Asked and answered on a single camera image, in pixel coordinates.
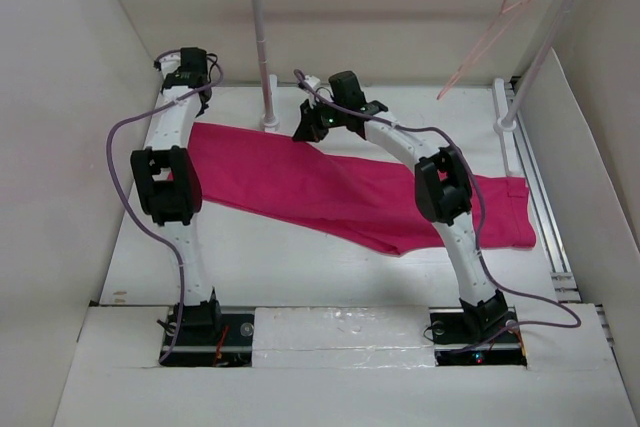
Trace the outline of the pink trousers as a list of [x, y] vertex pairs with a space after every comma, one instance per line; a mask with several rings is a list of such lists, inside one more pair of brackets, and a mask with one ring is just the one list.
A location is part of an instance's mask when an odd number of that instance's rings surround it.
[[278, 134], [196, 123], [188, 152], [204, 200], [401, 256], [444, 242], [402, 164], [329, 155]]

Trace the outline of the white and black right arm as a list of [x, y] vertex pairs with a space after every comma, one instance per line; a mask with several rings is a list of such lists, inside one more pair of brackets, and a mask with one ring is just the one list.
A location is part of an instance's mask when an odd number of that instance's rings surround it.
[[475, 179], [460, 149], [446, 140], [434, 147], [416, 136], [418, 128], [398, 123], [383, 103], [368, 101], [356, 74], [339, 72], [329, 78], [332, 97], [319, 93], [317, 78], [296, 69], [298, 87], [308, 94], [300, 106], [295, 142], [322, 141], [331, 129], [345, 128], [400, 161], [414, 176], [416, 207], [444, 242], [459, 287], [462, 328], [470, 344], [492, 341], [504, 332], [508, 307], [504, 293], [487, 273], [472, 218]]

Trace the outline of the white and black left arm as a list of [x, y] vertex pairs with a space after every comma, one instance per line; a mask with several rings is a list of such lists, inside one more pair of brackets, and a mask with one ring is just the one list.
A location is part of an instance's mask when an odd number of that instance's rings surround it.
[[149, 140], [130, 156], [143, 212], [174, 245], [184, 276], [178, 279], [184, 299], [166, 322], [177, 344], [206, 345], [223, 331], [220, 306], [202, 260], [196, 218], [203, 195], [187, 150], [196, 118], [211, 98], [211, 69], [215, 56], [198, 47], [183, 47], [155, 61], [163, 75], [162, 100], [171, 106], [160, 112]]

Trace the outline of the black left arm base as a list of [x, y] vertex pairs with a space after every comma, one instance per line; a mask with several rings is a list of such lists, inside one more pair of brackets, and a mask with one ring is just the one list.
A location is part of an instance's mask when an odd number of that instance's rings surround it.
[[163, 336], [159, 364], [163, 367], [242, 368], [252, 365], [255, 314], [253, 311], [224, 312], [222, 329], [213, 337], [182, 329], [168, 353], [175, 323]]

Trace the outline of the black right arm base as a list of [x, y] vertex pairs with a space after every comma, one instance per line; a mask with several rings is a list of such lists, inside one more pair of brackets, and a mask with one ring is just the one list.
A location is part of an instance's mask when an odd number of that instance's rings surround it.
[[433, 308], [423, 337], [433, 344], [437, 367], [521, 366], [528, 362], [521, 337], [506, 325], [517, 321], [509, 309], [505, 319], [476, 336], [461, 308]]

